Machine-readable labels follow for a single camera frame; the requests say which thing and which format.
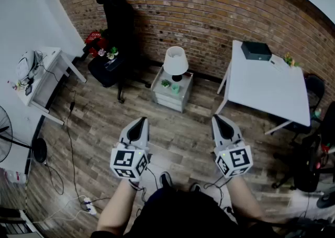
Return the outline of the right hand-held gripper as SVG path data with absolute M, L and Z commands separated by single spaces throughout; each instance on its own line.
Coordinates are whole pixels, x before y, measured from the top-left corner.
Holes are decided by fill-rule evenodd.
M 214 115 L 212 117 L 215 164 L 224 178 L 233 178 L 245 174 L 253 165 L 251 148 L 242 139 L 240 128 L 230 119 Z M 237 141 L 224 147 L 226 141 Z

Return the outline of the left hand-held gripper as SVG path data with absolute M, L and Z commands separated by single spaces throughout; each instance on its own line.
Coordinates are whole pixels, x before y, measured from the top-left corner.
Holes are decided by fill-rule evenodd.
M 128 124 L 110 156 L 110 168 L 118 178 L 140 179 L 149 164 L 149 121 L 141 117 Z

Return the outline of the white table lamp black base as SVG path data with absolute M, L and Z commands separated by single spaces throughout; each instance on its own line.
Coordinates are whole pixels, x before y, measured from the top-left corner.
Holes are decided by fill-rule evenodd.
M 188 61 L 182 47 L 173 46 L 167 49 L 163 69 L 172 76 L 174 82 L 182 80 L 182 75 L 188 70 Z

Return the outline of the person's left forearm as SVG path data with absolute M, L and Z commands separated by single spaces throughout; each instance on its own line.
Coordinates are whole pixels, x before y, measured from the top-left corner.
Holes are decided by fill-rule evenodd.
M 99 217 L 97 230 L 110 232 L 117 237 L 122 236 L 129 222 L 136 194 L 137 191 L 130 181 L 121 180 Z

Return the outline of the person's right forearm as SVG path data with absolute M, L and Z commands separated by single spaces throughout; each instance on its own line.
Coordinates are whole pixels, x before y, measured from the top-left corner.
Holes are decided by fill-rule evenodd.
M 234 216 L 240 225 L 250 227 L 256 224 L 251 219 L 262 220 L 264 218 L 264 212 L 260 204 L 242 176 L 233 177 L 227 183 L 227 189 Z

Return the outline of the grey nightstand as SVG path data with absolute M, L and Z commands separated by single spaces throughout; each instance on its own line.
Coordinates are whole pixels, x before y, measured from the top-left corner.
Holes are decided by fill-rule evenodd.
M 164 88 L 161 85 L 162 80 L 170 81 L 171 85 L 179 84 L 179 93 L 174 94 L 171 90 L 171 85 L 168 88 Z M 192 86 L 193 73 L 186 72 L 182 75 L 181 81 L 174 82 L 172 80 L 172 76 L 165 72 L 163 67 L 161 67 L 151 85 L 152 99 L 157 104 L 169 107 L 179 112 L 183 112 L 191 94 Z

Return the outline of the person's left shoe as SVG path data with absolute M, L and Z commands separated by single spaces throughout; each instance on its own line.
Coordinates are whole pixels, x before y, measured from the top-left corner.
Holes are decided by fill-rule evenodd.
M 170 174 L 168 172 L 163 172 L 159 177 L 160 185 L 162 188 L 172 188 L 172 179 L 170 177 Z

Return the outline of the white power strip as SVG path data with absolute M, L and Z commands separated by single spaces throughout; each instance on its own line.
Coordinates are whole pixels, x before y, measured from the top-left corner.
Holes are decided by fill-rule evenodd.
M 83 204 L 86 206 L 86 210 L 89 214 L 95 216 L 97 214 L 96 208 L 93 206 L 92 201 L 89 197 L 85 197 Z

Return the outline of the black mesh office chair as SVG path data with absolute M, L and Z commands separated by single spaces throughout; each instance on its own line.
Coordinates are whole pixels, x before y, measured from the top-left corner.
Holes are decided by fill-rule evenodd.
M 335 164 L 333 168 L 324 168 L 322 157 L 327 156 L 330 148 L 335 145 L 335 101 L 327 112 L 319 128 L 311 135 L 303 138 L 301 144 L 293 145 L 290 155 L 274 153 L 273 157 L 289 167 L 279 182 L 273 183 L 272 188 L 280 188 L 290 178 L 293 179 L 291 190 L 299 189 L 310 193 L 317 189 L 320 174 L 332 174 L 335 182 Z

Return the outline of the white flat box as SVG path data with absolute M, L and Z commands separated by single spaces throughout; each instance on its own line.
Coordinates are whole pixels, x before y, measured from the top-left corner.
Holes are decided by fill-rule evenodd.
M 269 62 L 277 70 L 283 71 L 285 69 L 286 63 L 282 58 L 273 55 L 270 58 Z

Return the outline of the person's black shirt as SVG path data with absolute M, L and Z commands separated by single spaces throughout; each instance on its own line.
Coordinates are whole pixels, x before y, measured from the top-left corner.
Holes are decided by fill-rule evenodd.
M 237 225 L 202 192 L 161 188 L 146 202 L 124 238 L 270 238 L 265 227 Z

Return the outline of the white desk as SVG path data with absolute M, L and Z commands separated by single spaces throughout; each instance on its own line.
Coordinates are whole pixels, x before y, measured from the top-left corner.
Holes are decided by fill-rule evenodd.
M 69 76 L 69 73 L 66 71 L 68 68 L 83 83 L 86 83 L 86 78 L 79 72 L 61 48 L 41 47 L 34 50 L 34 52 L 35 63 L 32 70 L 24 80 L 18 79 L 17 96 L 25 106 L 32 108 L 53 122 L 64 125 L 64 121 L 50 115 L 49 110 L 38 100 L 38 95 L 42 94 L 50 97 L 57 85 L 60 84 L 61 77 Z M 25 89 L 28 85 L 32 85 L 32 93 L 26 96 Z

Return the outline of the red box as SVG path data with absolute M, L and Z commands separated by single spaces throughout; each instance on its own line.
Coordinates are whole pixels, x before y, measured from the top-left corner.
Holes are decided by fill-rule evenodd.
M 93 31 L 85 40 L 85 47 L 83 52 L 86 55 L 91 54 L 94 58 L 99 56 L 98 51 L 103 48 L 107 51 L 109 46 L 109 40 L 106 30 Z

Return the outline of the pack of water bottles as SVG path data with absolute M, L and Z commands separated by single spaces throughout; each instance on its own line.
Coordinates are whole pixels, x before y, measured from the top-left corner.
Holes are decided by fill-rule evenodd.
M 2 171 L 4 173 L 5 178 L 11 183 L 25 184 L 27 181 L 27 176 L 24 173 L 10 171 L 8 169 L 3 169 L 3 168 L 2 168 Z

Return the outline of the white helmet-like device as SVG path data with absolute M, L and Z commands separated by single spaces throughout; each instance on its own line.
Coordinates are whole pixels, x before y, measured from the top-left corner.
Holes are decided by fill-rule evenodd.
M 35 63 L 34 50 L 26 51 L 19 60 L 16 66 L 16 75 L 19 80 L 24 80 L 32 70 Z

